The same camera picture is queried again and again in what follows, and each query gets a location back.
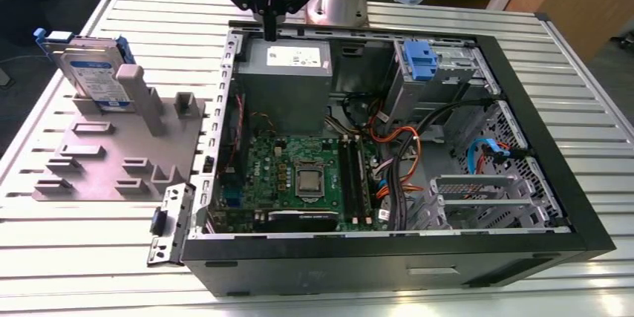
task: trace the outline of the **green motherboard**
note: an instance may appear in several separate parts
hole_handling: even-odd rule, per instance
[[[356,140],[355,153],[342,159],[347,147],[346,141],[332,138],[252,138],[247,183],[241,189],[223,188],[227,208],[213,213],[213,220],[224,227],[220,230],[252,232],[257,230],[259,220],[265,219],[267,212],[293,210],[335,212],[339,221],[336,231],[379,229],[372,218],[371,191],[363,172],[367,167],[363,163],[375,155],[375,147]],[[356,160],[360,164],[355,167],[360,170],[352,175],[346,174],[340,166],[347,167]],[[351,190],[346,180],[359,181],[354,201],[344,193]]]

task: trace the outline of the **red wire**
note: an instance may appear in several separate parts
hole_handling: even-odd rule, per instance
[[[503,143],[502,141],[496,141],[496,143],[499,147],[504,148],[506,150],[511,148],[508,144]],[[482,153],[480,157],[478,158],[478,164],[475,166],[475,174],[482,174],[483,166],[484,166],[484,153]]]

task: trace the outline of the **motherboard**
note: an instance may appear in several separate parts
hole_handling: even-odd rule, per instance
[[[245,184],[221,190],[212,221],[223,232],[367,231],[375,146],[359,137],[252,137]]]

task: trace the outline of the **blue plastic clip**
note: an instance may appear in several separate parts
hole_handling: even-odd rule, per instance
[[[48,53],[47,49],[44,48],[43,42],[45,40],[47,36],[47,30],[44,30],[41,27],[39,27],[33,32],[32,35],[36,37],[36,44],[40,47],[40,49],[44,51],[44,55],[47,55],[48,59],[52,61],[51,54]]]
[[[474,154],[475,154],[475,148],[478,147],[479,143],[487,144],[494,150],[494,152],[500,152],[503,156],[511,155],[508,150],[504,150],[503,148],[499,147],[498,142],[494,139],[476,139],[471,143],[467,149],[467,169],[468,169],[470,174],[475,173]]]
[[[132,51],[129,50],[128,40],[125,37],[119,36],[115,40],[117,42],[119,48],[123,50],[123,61],[131,65],[136,64],[135,56],[132,55]]]
[[[438,56],[426,41],[404,41],[407,64],[415,81],[428,81],[436,75]]]

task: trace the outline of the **metal bracket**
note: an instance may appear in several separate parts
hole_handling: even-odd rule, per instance
[[[185,243],[193,192],[188,183],[167,187],[163,204],[152,218],[152,245],[149,246],[148,267],[159,265],[183,266],[180,255]]]

